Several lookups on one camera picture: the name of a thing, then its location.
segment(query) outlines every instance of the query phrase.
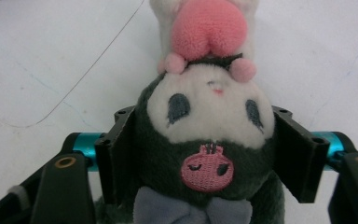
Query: white table surface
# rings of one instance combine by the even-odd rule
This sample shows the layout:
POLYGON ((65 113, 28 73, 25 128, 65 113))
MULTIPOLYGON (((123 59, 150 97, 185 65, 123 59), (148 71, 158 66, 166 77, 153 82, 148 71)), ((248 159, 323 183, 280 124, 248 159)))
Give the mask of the white table surface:
MULTIPOLYGON (((156 76, 158 24, 147 0, 0 1, 0 198, 69 133, 108 132, 156 76)), ((358 149, 358 1, 260 0, 255 81, 310 131, 358 149)), ((337 174, 316 203, 286 191, 286 223, 329 223, 337 174)), ((94 197, 101 195, 90 174, 94 197)))

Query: white plush face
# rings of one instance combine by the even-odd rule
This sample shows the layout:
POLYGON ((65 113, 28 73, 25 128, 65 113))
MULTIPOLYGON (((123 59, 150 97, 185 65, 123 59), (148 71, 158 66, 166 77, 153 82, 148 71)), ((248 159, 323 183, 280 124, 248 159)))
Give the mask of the white plush face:
POLYGON ((252 81, 236 82, 225 69, 202 64, 167 74, 148 100, 147 114, 173 144, 228 140, 258 149, 275 125, 269 100, 252 81))

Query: kuromi plush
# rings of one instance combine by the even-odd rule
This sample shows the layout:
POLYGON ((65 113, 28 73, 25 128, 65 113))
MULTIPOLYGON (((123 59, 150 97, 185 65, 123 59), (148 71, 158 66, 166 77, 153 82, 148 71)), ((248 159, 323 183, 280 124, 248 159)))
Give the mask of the kuromi plush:
POLYGON ((123 200, 119 207, 100 203, 99 220, 284 223, 282 183, 272 170, 275 119, 251 80, 252 41, 245 40, 252 35, 257 1, 151 5, 160 23, 164 69, 132 112, 131 146, 119 154, 130 170, 127 184, 117 184, 123 200))

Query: gray ribbon bow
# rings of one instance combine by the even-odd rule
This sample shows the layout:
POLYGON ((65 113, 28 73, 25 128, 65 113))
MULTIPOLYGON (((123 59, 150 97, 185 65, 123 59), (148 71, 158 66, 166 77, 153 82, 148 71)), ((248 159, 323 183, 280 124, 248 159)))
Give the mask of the gray ribbon bow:
POLYGON ((246 200, 212 198, 200 209, 148 187, 139 189, 133 209, 135 224, 248 224, 251 216, 252 206, 246 200))

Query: plush eye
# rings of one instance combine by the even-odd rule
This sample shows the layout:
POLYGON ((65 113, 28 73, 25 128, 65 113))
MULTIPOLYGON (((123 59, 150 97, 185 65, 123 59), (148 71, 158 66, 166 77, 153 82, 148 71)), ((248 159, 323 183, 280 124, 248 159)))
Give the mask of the plush eye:
POLYGON ((217 168, 217 174, 219 176, 225 175, 228 170, 228 164, 220 164, 219 168, 217 168))
POLYGON ((187 97, 181 93, 173 95, 168 104, 168 120, 170 124, 174 124, 176 121, 190 113, 190 103, 188 102, 187 97))
POLYGON ((246 113, 248 119, 260 130, 263 132, 263 124, 260 121, 260 113, 258 112, 257 103, 253 100, 246 101, 246 113))

